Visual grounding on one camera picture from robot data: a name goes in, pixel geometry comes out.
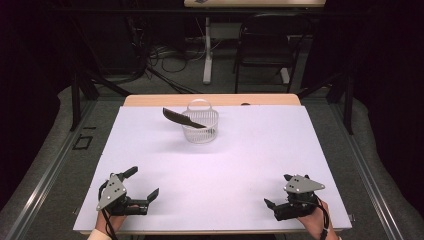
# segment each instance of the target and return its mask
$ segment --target white stand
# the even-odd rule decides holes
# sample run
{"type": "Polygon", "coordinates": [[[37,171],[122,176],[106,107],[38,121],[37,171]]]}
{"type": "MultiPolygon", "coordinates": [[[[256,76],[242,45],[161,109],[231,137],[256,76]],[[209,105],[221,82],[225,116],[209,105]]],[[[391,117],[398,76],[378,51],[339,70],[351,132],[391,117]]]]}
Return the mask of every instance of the white stand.
{"type": "Polygon", "coordinates": [[[203,84],[211,83],[212,74],[212,52],[211,52],[211,28],[210,19],[206,17],[206,59],[205,59],[205,70],[203,72],[203,84]]]}

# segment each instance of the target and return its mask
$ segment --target black knife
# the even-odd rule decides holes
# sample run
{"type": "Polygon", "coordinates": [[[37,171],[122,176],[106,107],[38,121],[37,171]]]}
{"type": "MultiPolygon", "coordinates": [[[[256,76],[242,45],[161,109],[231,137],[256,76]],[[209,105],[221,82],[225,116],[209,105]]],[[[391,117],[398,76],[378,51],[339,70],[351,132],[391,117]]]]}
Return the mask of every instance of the black knife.
{"type": "Polygon", "coordinates": [[[191,121],[190,117],[183,115],[181,113],[177,113],[174,112],[172,110],[169,110],[167,108],[163,108],[163,115],[168,118],[169,120],[179,123],[179,124],[183,124],[183,125],[187,125],[187,126],[191,126],[194,128],[206,128],[206,126],[199,124],[199,123],[195,123],[193,121],[191,121]]]}

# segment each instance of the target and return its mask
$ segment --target white paper sheet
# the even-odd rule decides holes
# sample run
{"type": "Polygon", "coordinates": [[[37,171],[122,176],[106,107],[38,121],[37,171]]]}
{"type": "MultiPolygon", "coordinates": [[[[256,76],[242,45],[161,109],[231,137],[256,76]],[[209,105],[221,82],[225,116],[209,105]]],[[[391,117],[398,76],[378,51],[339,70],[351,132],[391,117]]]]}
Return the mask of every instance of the white paper sheet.
{"type": "MultiPolygon", "coordinates": [[[[168,107],[183,112],[185,107],[168,107]]],[[[264,203],[286,202],[284,174],[308,174],[326,186],[317,195],[331,206],[333,226],[351,228],[321,146],[303,106],[214,107],[218,136],[189,143],[162,107],[121,107],[74,226],[91,231],[98,189],[110,173],[138,166],[124,181],[128,196],[158,198],[148,215],[127,218],[123,232],[293,231],[295,219],[277,221],[264,203]]]]}

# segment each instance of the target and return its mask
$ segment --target wire basket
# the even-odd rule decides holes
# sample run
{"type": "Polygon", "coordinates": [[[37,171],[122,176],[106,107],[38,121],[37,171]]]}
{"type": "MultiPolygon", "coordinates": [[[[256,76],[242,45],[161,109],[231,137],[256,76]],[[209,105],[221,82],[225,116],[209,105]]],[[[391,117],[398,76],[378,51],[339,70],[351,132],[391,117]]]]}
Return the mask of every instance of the wire basket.
{"type": "Polygon", "coordinates": [[[207,143],[216,138],[218,134],[218,117],[219,114],[217,111],[212,109],[212,105],[204,99],[194,99],[187,105],[187,110],[182,113],[185,116],[188,116],[191,121],[202,124],[206,128],[194,128],[187,125],[182,125],[184,136],[187,141],[192,143],[207,143]],[[201,106],[196,106],[196,109],[193,109],[193,104],[203,102],[207,103],[207,109],[202,104],[201,106]]]}

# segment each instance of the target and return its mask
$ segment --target human hand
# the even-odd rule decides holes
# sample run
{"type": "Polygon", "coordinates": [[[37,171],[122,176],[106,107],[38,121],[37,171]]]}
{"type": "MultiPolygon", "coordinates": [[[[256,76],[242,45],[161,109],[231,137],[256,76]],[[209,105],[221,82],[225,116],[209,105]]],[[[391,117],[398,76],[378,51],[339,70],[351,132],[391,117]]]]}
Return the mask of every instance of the human hand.
{"type": "MultiPolygon", "coordinates": [[[[333,225],[331,224],[328,204],[322,200],[319,201],[321,202],[322,207],[327,211],[330,221],[326,240],[338,240],[339,238],[334,232],[333,225]]],[[[324,229],[324,213],[320,208],[315,208],[312,214],[307,215],[305,217],[299,217],[297,218],[297,220],[299,220],[303,224],[303,226],[305,226],[305,229],[314,239],[319,240],[321,238],[321,233],[324,229]]]]}
{"type": "MultiPolygon", "coordinates": [[[[115,232],[117,232],[122,224],[124,223],[125,219],[127,218],[127,216],[110,216],[109,213],[107,211],[106,212],[106,216],[109,218],[109,222],[112,225],[112,228],[115,232]]],[[[106,224],[106,219],[103,216],[102,211],[99,211],[97,214],[97,221],[96,221],[96,226],[95,228],[97,230],[99,230],[100,232],[108,235],[108,231],[110,232],[110,229],[107,230],[106,229],[107,224],[106,224]]]]}

